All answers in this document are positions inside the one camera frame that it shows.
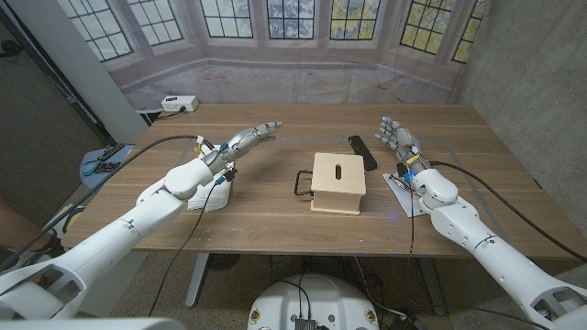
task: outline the robotic arm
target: robotic arm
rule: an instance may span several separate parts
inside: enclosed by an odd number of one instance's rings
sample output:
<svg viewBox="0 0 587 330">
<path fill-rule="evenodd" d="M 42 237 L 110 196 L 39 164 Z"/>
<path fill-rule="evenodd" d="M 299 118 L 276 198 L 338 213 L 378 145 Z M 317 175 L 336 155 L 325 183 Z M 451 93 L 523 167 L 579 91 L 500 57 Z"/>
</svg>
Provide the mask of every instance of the robotic arm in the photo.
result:
<svg viewBox="0 0 587 330">
<path fill-rule="evenodd" d="M 381 131 L 375 137 L 390 146 L 405 165 L 406 173 L 396 173 L 394 181 L 417 193 L 440 235 L 469 251 L 530 321 L 548 329 L 584 327 L 586 290 L 551 277 L 498 237 L 480 220 L 475 207 L 459 196 L 457 186 L 430 168 L 407 128 L 384 117 Z"/>
<path fill-rule="evenodd" d="M 199 185 L 207 185 L 217 173 L 224 175 L 217 184 L 232 180 L 236 169 L 230 163 L 261 142 L 275 139 L 271 134 L 281 125 L 272 122 L 243 130 L 203 159 L 171 169 L 138 197 L 132 210 L 65 254 L 0 277 L 0 320 L 75 316 L 96 279 L 142 238 L 173 221 Z"/>
</svg>

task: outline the white robot body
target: white robot body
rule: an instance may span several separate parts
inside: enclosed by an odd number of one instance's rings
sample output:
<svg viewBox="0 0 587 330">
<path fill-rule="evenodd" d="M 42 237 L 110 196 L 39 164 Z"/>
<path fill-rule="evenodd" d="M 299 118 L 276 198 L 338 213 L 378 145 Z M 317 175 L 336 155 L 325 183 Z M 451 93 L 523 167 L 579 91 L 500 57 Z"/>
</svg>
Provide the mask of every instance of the white robot body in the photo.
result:
<svg viewBox="0 0 587 330">
<path fill-rule="evenodd" d="M 285 280 L 298 285 L 300 275 Z M 296 329 L 295 320 L 300 315 L 300 294 L 302 316 L 307 320 L 307 299 L 295 285 L 278 281 L 262 293 L 250 309 L 248 329 Z M 323 325 L 330 330 L 379 329 L 377 315 L 369 299 L 345 281 L 311 273 L 303 276 L 301 287 L 308 294 L 311 320 L 316 321 L 316 326 Z"/>
</svg>

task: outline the cable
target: cable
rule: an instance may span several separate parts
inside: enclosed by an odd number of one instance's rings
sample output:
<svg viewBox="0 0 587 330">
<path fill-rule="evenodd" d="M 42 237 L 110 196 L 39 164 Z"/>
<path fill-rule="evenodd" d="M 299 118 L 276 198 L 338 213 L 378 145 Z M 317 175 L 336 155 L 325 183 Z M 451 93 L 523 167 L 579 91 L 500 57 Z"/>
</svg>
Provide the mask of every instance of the cable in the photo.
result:
<svg viewBox="0 0 587 330">
<path fill-rule="evenodd" d="M 176 112 L 174 112 L 174 113 L 172 113 L 170 115 L 164 115 L 162 117 L 157 117 L 155 119 L 155 121 L 158 121 L 158 120 L 167 120 L 167 119 L 170 119 L 171 117 L 174 117 L 174 116 L 177 116 L 179 114 L 182 114 L 183 112 L 185 112 L 185 106 L 182 106 L 179 111 L 176 111 Z"/>
<path fill-rule="evenodd" d="M 302 318 L 302 278 L 304 277 L 304 272 L 302 271 L 302 275 L 300 276 L 300 281 L 297 285 L 297 294 L 300 297 L 300 318 Z"/>
<path fill-rule="evenodd" d="M 517 214 L 519 217 L 521 217 L 522 220 L 524 220 L 532 228 L 536 229 L 536 231 L 538 231 L 538 233 L 540 233 L 543 237 L 546 237 L 550 242 L 554 243 L 559 248 L 562 248 L 563 250 L 565 250 L 567 253 L 571 254 L 576 259 L 579 259 L 580 261 L 587 263 L 587 258 L 586 257 L 584 257 L 584 256 L 580 255 L 579 253 L 573 251 L 571 248 L 569 248 L 569 247 L 565 246 L 564 244 L 560 243 L 555 237 L 549 235 L 547 232 L 545 232 L 544 230 L 540 229 L 540 227 L 538 227 L 532 221 L 530 221 L 530 219 L 528 219 L 525 215 L 523 215 L 520 211 L 518 211 L 513 205 L 511 205 L 510 203 L 508 203 L 502 197 L 502 195 L 500 195 L 498 192 L 496 192 L 489 184 L 487 184 L 485 181 L 481 180 L 481 178 L 479 178 L 475 174 L 469 172 L 468 170 L 465 170 L 463 168 L 460 168 L 459 166 L 452 165 L 452 164 L 449 164 L 449 163 L 446 163 L 446 162 L 443 162 L 443 161 L 430 161 L 430 165 L 431 166 L 438 166 L 438 165 L 439 166 L 447 166 L 447 167 L 450 167 L 452 169 L 455 169 L 457 171 L 461 171 L 461 172 L 469 175 L 470 177 L 472 177 L 473 179 L 475 179 L 478 183 L 482 184 L 485 188 L 487 188 L 488 191 L 490 191 L 493 195 L 495 195 L 495 197 L 497 197 L 500 201 L 502 201 L 502 203 L 505 204 L 505 206 L 509 207 L 510 210 L 514 211 L 514 213 Z"/>
<path fill-rule="evenodd" d="M 361 278 L 363 280 L 363 284 L 365 286 L 365 292 L 367 293 L 367 297 L 369 298 L 369 300 L 373 304 L 375 304 L 376 306 L 378 306 L 379 308 L 383 309 L 384 311 L 387 311 L 387 312 L 392 313 L 392 314 L 400 315 L 400 318 L 402 320 L 407 319 L 407 315 L 406 314 L 404 314 L 402 312 L 395 311 L 395 310 L 393 310 L 391 308 L 387 308 L 387 307 L 383 306 L 382 304 L 378 303 L 377 301 L 375 301 L 373 299 L 373 297 L 371 297 L 371 294 L 369 293 L 369 289 L 367 288 L 367 281 L 365 281 L 365 279 L 366 279 L 365 278 L 365 273 L 363 273 L 363 268 L 360 266 L 359 259 L 357 257 L 355 257 L 355 261 L 357 262 L 357 267 L 359 267 L 360 276 L 361 276 Z"/>
<path fill-rule="evenodd" d="M 202 219 L 202 215 L 204 215 L 205 206 L 208 204 L 208 200 L 210 199 L 210 196 L 212 195 L 212 191 L 214 190 L 214 188 L 216 186 L 217 186 L 217 184 L 214 183 L 214 185 L 212 186 L 212 189 L 210 189 L 210 193 L 208 194 L 208 197 L 206 197 L 206 199 L 205 199 L 204 207 L 202 207 L 202 213 L 200 214 L 200 216 L 198 216 L 198 221 L 195 222 L 194 229 L 192 229 L 190 236 L 188 236 L 187 239 L 185 240 L 185 242 L 183 242 L 182 247 L 180 247 L 177 250 L 177 252 L 175 252 L 175 256 L 173 256 L 172 262 L 169 264 L 169 267 L 167 268 L 167 270 L 165 270 L 165 274 L 163 275 L 163 280 L 161 280 L 161 285 L 159 286 L 159 290 L 157 291 L 157 295 L 155 296 L 155 301 L 153 302 L 153 305 L 150 307 L 149 316 L 151 316 L 153 314 L 153 310 L 155 309 L 155 305 L 157 305 L 157 301 L 159 300 L 159 296 L 161 294 L 161 291 L 163 290 L 163 284 L 165 284 L 165 279 L 167 279 L 167 274 L 169 274 L 169 271 L 172 269 L 173 262 L 175 262 L 175 260 L 177 259 L 177 256 L 180 255 L 180 252 L 182 252 L 183 248 L 185 248 L 187 243 L 190 241 L 190 238 L 192 238 L 192 235 L 194 234 L 195 229 L 198 227 L 198 224 L 200 223 L 200 220 Z"/>
<path fill-rule="evenodd" d="M 304 288 L 302 288 L 301 286 L 299 286 L 299 285 L 297 285 L 295 283 L 292 283 L 292 282 L 290 282 L 288 280 L 280 280 L 280 281 L 282 281 L 283 283 L 291 284 L 294 287 L 297 287 L 298 288 L 298 291 L 302 291 L 304 293 L 305 300 L 308 302 L 308 319 L 310 319 L 310 315 L 312 315 L 312 310 L 310 309 L 310 298 L 308 298 L 308 294 L 305 292 Z M 302 315 L 302 307 L 301 306 L 302 305 L 300 304 L 300 315 Z"/>
<path fill-rule="evenodd" d="M 407 268 L 410 269 L 410 260 L 412 259 L 412 251 L 414 250 L 414 192 L 412 191 L 412 183 L 407 183 L 410 190 L 410 199 L 412 204 L 412 243 L 410 243 L 410 254 L 407 255 Z"/>
<path fill-rule="evenodd" d="M 169 141 L 169 140 L 172 140 L 172 139 L 179 139 L 179 138 L 198 138 L 198 136 L 180 135 L 180 136 L 164 137 L 164 138 L 158 139 L 158 140 L 156 140 L 154 142 L 151 142 L 150 144 L 148 144 L 148 146 L 146 146 L 145 148 L 139 150 L 136 154 L 130 156 L 128 159 L 125 159 L 125 161 L 123 161 L 120 164 L 120 166 L 118 166 L 113 171 L 111 171 L 110 173 L 108 173 L 108 175 L 106 175 L 100 182 L 98 182 L 95 185 L 95 187 L 92 188 L 84 197 L 80 198 L 77 202 L 73 203 L 61 215 L 58 215 L 53 220 L 49 221 L 23 247 L 21 247 L 19 250 L 17 250 L 12 256 L 10 256 L 10 258 L 8 258 L 7 260 L 5 260 L 0 265 L 0 270 L 6 270 L 7 269 L 7 266 L 10 265 L 11 262 L 13 262 L 15 259 L 17 259 L 18 257 L 20 257 L 20 255 L 23 254 L 23 252 L 25 252 L 28 248 L 30 248 L 33 244 L 35 244 L 35 242 L 37 242 L 41 237 L 43 237 L 43 235 L 47 234 L 47 232 L 50 231 L 55 225 L 57 225 L 61 221 L 62 218 L 64 218 L 65 216 L 67 216 L 72 210 L 74 210 L 76 207 L 78 207 L 79 205 L 81 205 L 83 203 L 83 201 L 85 201 L 90 196 L 92 196 L 95 192 L 97 192 L 104 185 L 105 182 L 107 182 L 110 178 L 112 178 L 115 174 L 117 174 L 120 170 L 122 170 L 125 166 L 127 166 L 127 164 L 129 164 L 129 162 L 131 162 L 132 160 L 134 160 L 136 157 L 140 156 L 143 152 L 145 152 L 145 151 L 147 151 L 147 150 L 149 150 L 149 149 L 157 146 L 161 142 Z"/>
<path fill-rule="evenodd" d="M 414 299 L 412 299 L 411 297 L 410 297 L 410 300 L 416 306 L 420 306 L 420 307 L 434 307 L 432 305 L 425 305 L 425 304 L 422 304 L 422 303 L 415 302 Z M 489 313 L 489 314 L 496 314 L 496 315 L 500 315 L 500 316 L 503 316 L 503 317 L 509 317 L 511 319 L 514 319 L 514 320 L 517 320 L 517 321 L 520 321 L 520 322 L 524 322 L 524 323 L 527 323 L 529 325 L 537 326 L 540 329 L 550 330 L 549 328 L 547 328 L 546 326 L 544 326 L 542 324 L 538 324 L 538 323 L 532 322 L 530 320 L 527 320 L 525 318 L 522 318 L 522 317 L 519 317 L 519 316 L 515 316 L 515 315 L 511 315 L 511 314 L 508 314 L 508 313 L 497 312 L 497 311 L 494 311 L 494 310 L 488 310 L 488 309 L 479 308 L 479 307 L 466 307 L 466 306 L 446 305 L 446 304 L 445 304 L 445 306 L 446 307 L 451 307 L 451 308 L 462 308 L 462 309 L 466 309 L 466 310 L 485 312 L 485 313 Z"/>
</svg>

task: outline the concrete wall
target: concrete wall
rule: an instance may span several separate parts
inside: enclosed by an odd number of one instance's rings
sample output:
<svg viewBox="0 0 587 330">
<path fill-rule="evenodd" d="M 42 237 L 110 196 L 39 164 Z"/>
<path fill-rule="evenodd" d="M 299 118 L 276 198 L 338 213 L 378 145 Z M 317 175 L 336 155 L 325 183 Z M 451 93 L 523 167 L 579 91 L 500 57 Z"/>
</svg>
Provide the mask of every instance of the concrete wall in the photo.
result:
<svg viewBox="0 0 587 330">
<path fill-rule="evenodd" d="M 460 86 L 587 237 L 587 2 L 492 0 Z"/>
</svg>

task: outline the window pane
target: window pane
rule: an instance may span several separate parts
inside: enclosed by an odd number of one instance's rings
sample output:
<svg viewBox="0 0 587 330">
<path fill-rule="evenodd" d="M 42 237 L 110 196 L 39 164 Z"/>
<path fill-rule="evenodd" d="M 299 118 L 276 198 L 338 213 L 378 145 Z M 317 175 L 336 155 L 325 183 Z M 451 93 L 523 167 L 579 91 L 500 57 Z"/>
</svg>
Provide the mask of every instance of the window pane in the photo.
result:
<svg viewBox="0 0 587 330">
<path fill-rule="evenodd" d="M 202 0 L 202 8 L 204 15 L 207 17 L 217 17 L 218 7 L 216 7 L 216 0 Z"/>
<path fill-rule="evenodd" d="M 175 23 L 175 20 L 165 22 L 165 28 L 167 28 L 167 32 L 169 33 L 172 40 L 182 38 L 182 33 L 180 32 L 180 29 L 177 28 L 177 23 Z"/>
<path fill-rule="evenodd" d="M 363 8 L 363 19 L 377 18 L 378 9 L 379 9 L 379 0 L 365 0 L 365 7 Z"/>
<path fill-rule="evenodd" d="M 169 0 L 137 0 L 130 7 L 151 46 L 183 38 Z"/>
<path fill-rule="evenodd" d="M 122 33 L 116 33 L 115 35 L 110 36 L 110 41 L 114 45 L 114 48 L 118 54 L 126 54 L 130 52 L 127 39 Z"/>
<path fill-rule="evenodd" d="M 220 18 L 209 17 L 205 20 L 205 23 L 208 25 L 208 31 L 211 37 L 224 37 Z"/>
<path fill-rule="evenodd" d="M 238 37 L 237 22 L 234 18 L 220 18 L 222 20 L 222 27 L 224 28 L 224 35 L 226 37 Z"/>
<path fill-rule="evenodd" d="M 372 39 L 373 31 L 375 30 L 374 20 L 363 20 L 360 23 L 359 39 Z"/>
<path fill-rule="evenodd" d="M 481 25 L 486 4 L 486 0 L 477 0 L 477 2 L 475 3 L 475 7 L 471 12 L 471 17 L 469 17 L 467 27 L 463 31 L 459 46 L 457 47 L 457 51 L 455 52 L 453 60 L 460 61 L 463 63 L 467 62 L 467 59 L 469 58 L 469 51 L 471 50 L 471 47 L 473 45 L 472 42 L 475 40 L 477 31 L 479 30 L 479 26 Z"/>
<path fill-rule="evenodd" d="M 285 18 L 297 18 L 297 0 L 283 0 L 283 12 Z"/>
<path fill-rule="evenodd" d="M 300 19 L 300 39 L 312 39 L 314 37 L 314 20 Z"/>
<path fill-rule="evenodd" d="M 233 17 L 232 1 L 231 0 L 216 0 L 218 3 L 218 9 L 220 9 L 220 16 L 222 17 Z"/>
<path fill-rule="evenodd" d="M 402 38 L 402 44 L 407 46 L 414 46 L 415 34 L 418 29 L 412 26 L 406 26 L 404 31 L 404 37 Z"/>
<path fill-rule="evenodd" d="M 145 14 L 145 11 L 141 5 L 131 5 L 130 8 L 132 9 L 132 12 L 135 13 L 135 17 L 141 26 L 147 25 L 149 23 L 147 15 Z"/>
<path fill-rule="evenodd" d="M 275 39 L 283 39 L 283 20 L 270 19 L 269 20 L 269 37 Z"/>
<path fill-rule="evenodd" d="M 87 44 L 88 44 L 88 46 L 90 46 L 90 50 L 92 50 L 94 52 L 94 54 L 98 58 L 98 60 L 103 61 L 104 57 L 102 57 L 102 53 L 100 53 L 98 46 L 96 46 L 93 41 L 89 41 Z"/>
<path fill-rule="evenodd" d="M 70 5 L 69 0 L 58 0 L 58 2 L 59 2 L 59 5 L 61 6 L 61 8 L 63 8 L 63 11 L 65 12 L 65 15 L 67 15 L 67 17 L 76 17 L 77 16 L 77 14 L 75 13 L 75 10 L 73 10 L 72 5 Z"/>
<path fill-rule="evenodd" d="M 428 43 L 428 37 L 430 37 L 430 31 L 419 28 L 415 35 L 414 47 L 419 50 L 425 50 L 426 44 Z"/>
<path fill-rule="evenodd" d="M 248 0 L 233 0 L 232 3 L 234 4 L 235 15 L 237 17 L 250 17 Z"/>
<path fill-rule="evenodd" d="M 105 0 L 87 0 L 93 11 L 108 9 L 108 4 Z"/>
<path fill-rule="evenodd" d="M 164 21 L 173 19 L 172 8 L 167 0 L 155 0 L 155 6 Z"/>
<path fill-rule="evenodd" d="M 153 24 L 153 29 L 155 30 L 157 38 L 159 38 L 159 42 L 166 42 L 171 40 L 167 34 L 167 28 L 165 28 L 163 23 Z"/>
<path fill-rule="evenodd" d="M 120 32 L 120 26 L 114 19 L 112 12 L 103 11 L 96 14 L 96 16 L 100 23 L 102 23 L 102 28 L 104 28 L 106 34 L 115 34 L 117 32 Z"/>
<path fill-rule="evenodd" d="M 297 19 L 285 20 L 285 37 L 287 39 L 297 39 Z"/>
<path fill-rule="evenodd" d="M 314 37 L 314 3 L 315 0 L 283 0 L 283 2 L 268 0 L 269 37 L 271 39 L 312 39 Z"/>
<path fill-rule="evenodd" d="M 159 39 L 151 25 L 143 27 L 143 33 L 145 33 L 145 37 L 147 37 L 150 45 L 157 45 L 159 43 Z"/>
<path fill-rule="evenodd" d="M 455 53 L 455 60 L 461 62 L 467 62 L 469 58 L 469 50 L 471 50 L 471 44 L 469 41 L 462 40 L 457 48 L 457 52 Z"/>
<path fill-rule="evenodd" d="M 345 21 L 344 20 L 333 20 L 330 26 L 330 38 L 331 39 L 343 39 L 345 38 Z"/>
<path fill-rule="evenodd" d="M 268 0 L 267 8 L 269 9 L 270 18 L 281 18 L 283 17 L 283 4 L 282 0 Z"/>
<path fill-rule="evenodd" d="M 88 31 L 85 29 L 85 27 L 82 24 L 82 21 L 80 20 L 80 18 L 72 18 L 72 23 L 75 25 L 75 28 L 77 28 L 77 30 L 80 32 L 80 34 L 82 35 L 84 40 L 89 40 L 92 37 L 90 37 L 90 34 L 88 33 Z"/>
<path fill-rule="evenodd" d="M 450 20 L 454 0 L 415 0 L 401 44 L 436 54 Z"/>
<path fill-rule="evenodd" d="M 250 19 L 237 18 L 238 36 L 250 38 L 253 36 L 253 30 L 250 28 Z"/>
<path fill-rule="evenodd" d="M 314 0 L 300 0 L 300 18 L 314 18 Z"/>
<path fill-rule="evenodd" d="M 359 38 L 359 20 L 348 20 L 347 30 L 345 32 L 345 39 L 358 39 Z"/>
<path fill-rule="evenodd" d="M 430 34 L 430 40 L 426 45 L 426 51 L 436 54 L 438 47 L 440 46 L 440 41 L 442 41 L 442 35 L 440 33 L 432 32 Z"/>
<path fill-rule="evenodd" d="M 200 0 L 211 38 L 253 38 L 249 0 Z M 270 15 L 279 15 L 281 0 L 271 0 Z"/>
<path fill-rule="evenodd" d="M 95 44 L 98 46 L 98 49 L 100 49 L 102 56 L 104 56 L 104 60 L 113 59 L 118 56 L 108 37 L 96 39 Z"/>
<path fill-rule="evenodd" d="M 332 7 L 330 38 L 372 39 L 379 3 L 380 0 L 335 0 Z"/>
<path fill-rule="evenodd" d="M 332 3 L 332 19 L 347 18 L 347 5 L 349 0 L 334 0 Z"/>
</svg>

